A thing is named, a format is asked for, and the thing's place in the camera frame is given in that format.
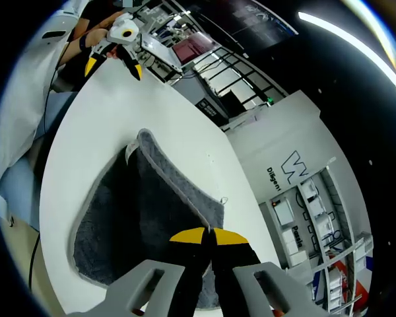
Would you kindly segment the person's left hand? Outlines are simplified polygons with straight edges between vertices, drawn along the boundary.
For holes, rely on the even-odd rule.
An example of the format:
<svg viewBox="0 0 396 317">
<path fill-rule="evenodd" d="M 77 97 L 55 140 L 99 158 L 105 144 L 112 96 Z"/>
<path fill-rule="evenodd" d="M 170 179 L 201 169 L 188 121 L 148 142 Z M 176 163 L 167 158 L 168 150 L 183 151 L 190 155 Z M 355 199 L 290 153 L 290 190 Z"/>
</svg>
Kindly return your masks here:
<svg viewBox="0 0 396 317">
<path fill-rule="evenodd" d="M 85 38 L 85 47 L 86 48 L 91 48 L 97 46 L 103 39 L 106 38 L 108 31 L 104 28 L 97 28 L 94 30 L 91 30 L 86 34 Z M 117 48 L 114 47 L 111 51 L 106 52 L 106 57 L 107 58 L 113 58 L 113 59 L 118 59 Z"/>
</svg>

